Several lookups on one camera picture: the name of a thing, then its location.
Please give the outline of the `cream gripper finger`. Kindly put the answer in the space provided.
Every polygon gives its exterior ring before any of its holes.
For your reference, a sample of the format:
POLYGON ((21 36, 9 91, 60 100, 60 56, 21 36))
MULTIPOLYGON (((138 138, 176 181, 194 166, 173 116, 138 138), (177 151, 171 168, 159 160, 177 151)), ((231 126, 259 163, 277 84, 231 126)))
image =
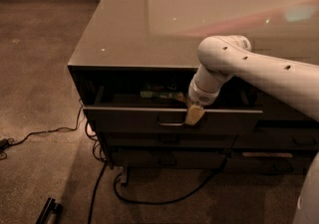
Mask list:
POLYGON ((185 123, 187 125, 196 125, 204 115, 204 108, 198 105, 190 105, 187 108, 185 123))

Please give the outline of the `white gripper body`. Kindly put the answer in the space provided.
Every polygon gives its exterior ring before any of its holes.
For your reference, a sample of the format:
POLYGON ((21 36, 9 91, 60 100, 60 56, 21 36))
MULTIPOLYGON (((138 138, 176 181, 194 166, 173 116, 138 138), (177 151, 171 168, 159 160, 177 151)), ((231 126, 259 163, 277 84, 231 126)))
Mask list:
POLYGON ((191 81, 188 87, 188 101, 192 105, 210 106, 217 99, 219 93, 208 93, 198 87, 195 81, 191 81))

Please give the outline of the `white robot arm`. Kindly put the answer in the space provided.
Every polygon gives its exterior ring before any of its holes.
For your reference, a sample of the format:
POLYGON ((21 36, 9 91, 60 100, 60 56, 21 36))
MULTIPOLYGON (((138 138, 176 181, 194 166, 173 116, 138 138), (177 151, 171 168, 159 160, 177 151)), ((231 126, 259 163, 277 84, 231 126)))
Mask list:
POLYGON ((223 84, 239 77, 319 121, 319 66, 255 54, 243 36, 211 36, 197 48, 199 67, 187 96, 185 123, 195 125, 223 84))

